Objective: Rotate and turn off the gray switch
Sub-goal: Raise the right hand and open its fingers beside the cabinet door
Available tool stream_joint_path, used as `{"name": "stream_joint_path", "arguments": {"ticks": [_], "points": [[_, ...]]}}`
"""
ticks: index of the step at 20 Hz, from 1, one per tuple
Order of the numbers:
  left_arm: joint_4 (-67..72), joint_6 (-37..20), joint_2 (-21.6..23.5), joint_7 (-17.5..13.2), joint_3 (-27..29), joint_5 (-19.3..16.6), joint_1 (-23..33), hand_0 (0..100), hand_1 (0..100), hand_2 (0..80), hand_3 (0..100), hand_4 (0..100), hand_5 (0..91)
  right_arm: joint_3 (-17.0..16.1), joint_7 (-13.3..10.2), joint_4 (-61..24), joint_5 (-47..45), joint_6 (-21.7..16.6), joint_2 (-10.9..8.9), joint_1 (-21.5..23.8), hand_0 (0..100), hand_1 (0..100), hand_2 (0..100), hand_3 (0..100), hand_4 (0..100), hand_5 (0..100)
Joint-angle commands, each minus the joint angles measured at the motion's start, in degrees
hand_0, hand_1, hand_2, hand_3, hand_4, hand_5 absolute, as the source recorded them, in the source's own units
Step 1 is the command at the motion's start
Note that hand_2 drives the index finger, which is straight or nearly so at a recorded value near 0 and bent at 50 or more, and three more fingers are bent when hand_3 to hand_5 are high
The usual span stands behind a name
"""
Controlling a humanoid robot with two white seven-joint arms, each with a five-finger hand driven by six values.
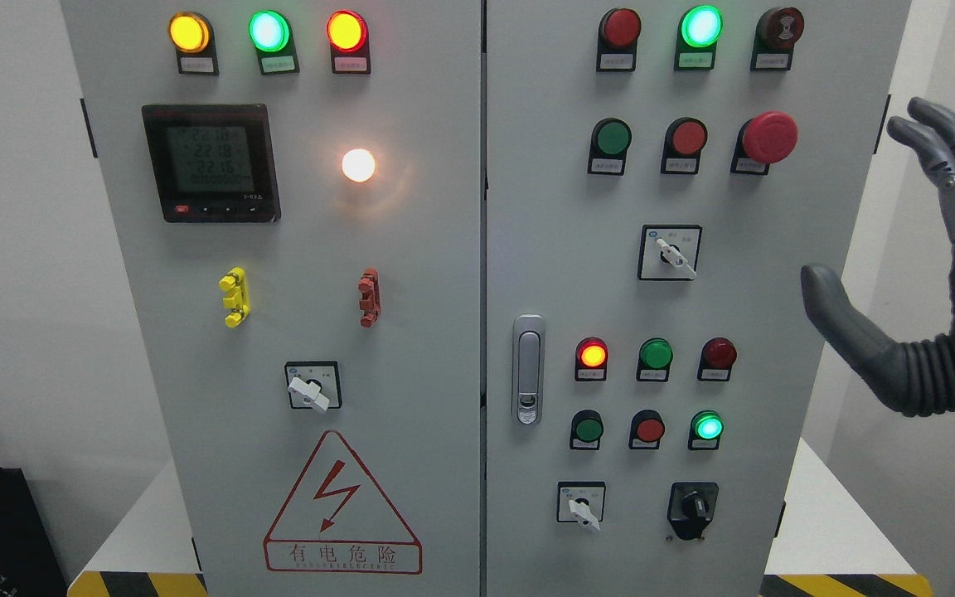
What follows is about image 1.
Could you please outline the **dark gray robotic hand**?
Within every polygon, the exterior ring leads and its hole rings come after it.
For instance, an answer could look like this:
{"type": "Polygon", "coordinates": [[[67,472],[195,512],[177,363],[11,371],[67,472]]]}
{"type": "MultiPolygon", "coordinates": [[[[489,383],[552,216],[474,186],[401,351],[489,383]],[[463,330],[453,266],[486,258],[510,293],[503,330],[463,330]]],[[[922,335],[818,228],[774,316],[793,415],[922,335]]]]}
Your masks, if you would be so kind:
{"type": "Polygon", "coordinates": [[[888,120],[888,135],[914,150],[937,188],[951,250],[951,328],[932,340],[897,342],[850,302],[837,272],[825,265],[801,268],[801,294],[808,320],[876,398],[906,416],[955,411],[955,113],[916,97],[907,118],[888,120]]]}

